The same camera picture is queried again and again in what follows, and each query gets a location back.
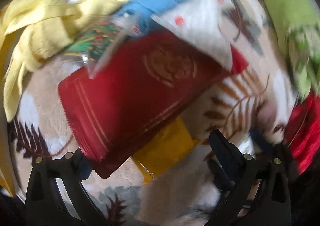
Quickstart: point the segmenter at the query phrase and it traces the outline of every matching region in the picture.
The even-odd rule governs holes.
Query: blue towel
[[[142,35],[161,27],[153,19],[152,14],[160,15],[167,10],[176,7],[179,3],[186,0],[131,0],[124,5],[121,10],[115,13],[116,16],[123,16],[124,13],[129,15],[138,14],[137,28]]]

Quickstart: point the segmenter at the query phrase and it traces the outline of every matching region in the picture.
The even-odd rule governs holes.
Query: yellow packet
[[[147,145],[131,156],[143,175],[143,184],[151,182],[187,156],[198,142],[198,139],[191,138],[180,117],[164,127]]]

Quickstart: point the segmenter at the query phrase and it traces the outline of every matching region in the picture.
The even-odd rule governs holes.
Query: bolt
[[[276,164],[278,164],[278,165],[281,164],[281,161],[280,161],[280,159],[278,159],[278,158],[275,158],[273,161],[274,161]]]
[[[64,158],[70,159],[70,158],[72,158],[72,156],[73,156],[73,153],[72,153],[72,152],[67,152],[67,153],[64,155]]]
[[[43,160],[43,158],[42,158],[42,157],[37,157],[37,159],[36,159],[36,163],[41,163],[41,162],[42,162],[42,160]]]
[[[252,159],[252,156],[248,153],[244,154],[243,157],[246,159],[246,160],[251,160]]]

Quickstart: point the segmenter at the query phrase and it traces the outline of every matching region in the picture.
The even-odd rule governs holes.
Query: green towel
[[[320,39],[320,19],[314,6],[310,0],[264,1],[276,29],[279,50],[291,61],[300,96],[305,99],[311,88],[318,93],[320,52],[315,46]]]

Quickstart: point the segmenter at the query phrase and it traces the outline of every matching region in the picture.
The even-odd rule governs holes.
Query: red package
[[[233,49],[238,72],[247,67]],[[66,118],[84,155],[108,178],[213,83],[230,76],[169,31],[120,46],[90,80],[84,68],[58,86]]]

